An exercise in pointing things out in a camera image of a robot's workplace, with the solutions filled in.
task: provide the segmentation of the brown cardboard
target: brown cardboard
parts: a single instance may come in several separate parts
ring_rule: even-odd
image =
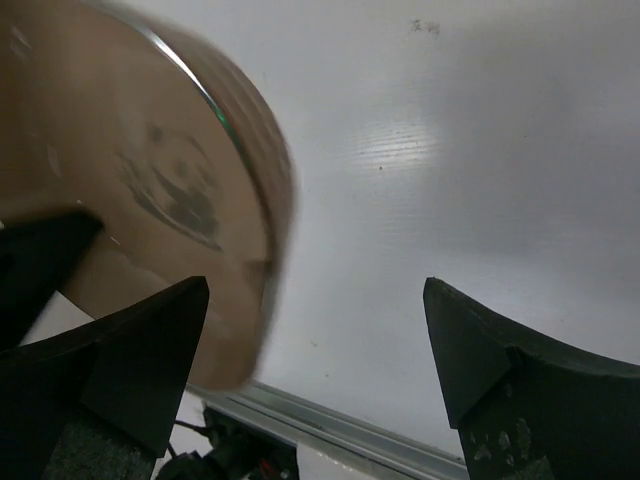
[[[206,43],[76,0],[3,2],[0,41],[0,220],[78,207],[102,219],[63,292],[94,318],[205,275],[211,303],[190,380],[241,385],[293,196],[258,92]]]

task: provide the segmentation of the white surface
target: white surface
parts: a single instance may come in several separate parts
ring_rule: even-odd
[[[129,3],[226,51],[290,142],[299,217],[260,380],[459,453],[427,276],[640,360],[636,0]]]
[[[300,443],[296,455],[300,480],[410,480],[324,442]]]

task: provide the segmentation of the cardboard disc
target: cardboard disc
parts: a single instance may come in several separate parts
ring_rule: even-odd
[[[268,106],[221,52],[129,10],[9,0],[0,22],[0,220],[85,208],[104,222],[63,292],[93,318],[206,276],[190,381],[239,386],[292,211]]]

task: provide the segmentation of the blurry cardboard object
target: blurry cardboard object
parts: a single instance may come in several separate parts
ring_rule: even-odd
[[[63,292],[93,318],[205,275],[211,303],[190,381],[240,386],[292,214],[291,166],[266,103],[212,46],[121,7],[5,0],[0,37],[0,220],[78,207],[102,219]]]

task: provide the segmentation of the dark stain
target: dark stain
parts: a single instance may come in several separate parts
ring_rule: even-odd
[[[162,223],[214,250],[218,220],[213,203],[217,191],[213,162],[191,135],[147,128],[144,152],[131,146],[118,152],[120,177],[135,202]]]
[[[440,24],[436,22],[427,22],[427,32],[438,35],[440,33]]]
[[[422,32],[426,31],[427,33],[431,33],[433,35],[438,35],[440,33],[440,24],[437,22],[425,22],[423,20],[414,20],[411,24],[412,32]]]

